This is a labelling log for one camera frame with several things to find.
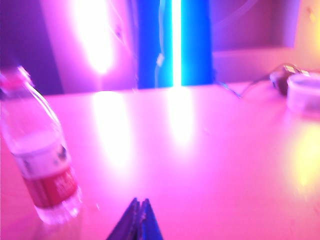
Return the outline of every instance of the table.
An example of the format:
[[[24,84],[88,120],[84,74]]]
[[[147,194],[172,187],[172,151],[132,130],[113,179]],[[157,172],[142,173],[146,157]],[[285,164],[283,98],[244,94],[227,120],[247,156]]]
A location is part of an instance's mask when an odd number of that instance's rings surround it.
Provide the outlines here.
[[[83,208],[42,223],[1,141],[3,240],[104,240],[134,197],[150,199],[166,240],[320,239],[320,121],[290,112],[269,82],[243,99],[210,85],[47,100]]]

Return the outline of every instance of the cable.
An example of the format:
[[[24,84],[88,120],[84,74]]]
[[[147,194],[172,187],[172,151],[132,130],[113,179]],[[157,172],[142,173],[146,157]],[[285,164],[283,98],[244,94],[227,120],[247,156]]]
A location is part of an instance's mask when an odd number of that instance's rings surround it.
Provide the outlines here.
[[[164,50],[164,14],[166,8],[166,0],[159,1],[159,14],[158,14],[158,22],[159,22],[159,44],[160,44],[160,53],[156,60],[156,66],[154,69],[154,87],[157,88],[159,86],[159,71],[165,60],[165,50]]]
[[[280,67],[284,68],[286,71],[288,72],[291,72],[291,73],[296,73],[296,72],[299,72],[299,73],[305,73],[306,71],[303,70],[303,69],[300,69],[298,68],[296,65],[292,64],[292,63],[283,63],[283,64],[280,64],[279,66],[277,66],[275,69],[273,69],[271,71],[274,72],[274,71],[277,71]],[[233,93],[234,95],[236,95],[238,98],[243,98],[245,93],[255,84],[261,82],[262,80],[265,80],[266,78],[263,77],[263,78],[260,78],[260,79],[257,79],[257,80],[254,80],[252,82],[250,82],[241,92],[237,92],[235,90],[233,90],[232,88],[230,88],[228,86],[228,84],[226,84],[225,82],[222,82],[222,81],[215,81],[218,85],[224,87],[225,89],[229,90],[231,93]]]

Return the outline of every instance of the clear plastic bottle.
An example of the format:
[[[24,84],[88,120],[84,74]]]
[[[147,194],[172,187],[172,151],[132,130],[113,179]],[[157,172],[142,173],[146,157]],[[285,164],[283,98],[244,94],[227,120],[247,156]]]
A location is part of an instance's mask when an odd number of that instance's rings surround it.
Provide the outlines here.
[[[21,66],[2,71],[0,86],[1,132],[35,209],[47,224],[64,223],[82,201],[61,124]]]

